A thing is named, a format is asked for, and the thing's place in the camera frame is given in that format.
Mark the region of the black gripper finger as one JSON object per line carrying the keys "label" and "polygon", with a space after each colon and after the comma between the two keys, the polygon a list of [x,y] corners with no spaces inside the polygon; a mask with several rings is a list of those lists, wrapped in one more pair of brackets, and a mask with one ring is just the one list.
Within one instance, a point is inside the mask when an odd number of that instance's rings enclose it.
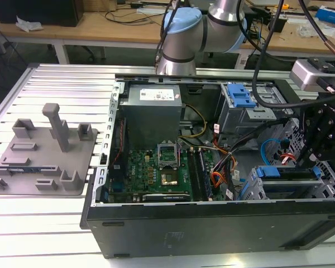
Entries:
{"label": "black gripper finger", "polygon": [[297,168],[310,168],[315,165],[315,153],[319,149],[319,141],[317,134],[309,134],[304,136],[304,146],[300,150],[296,161]]}

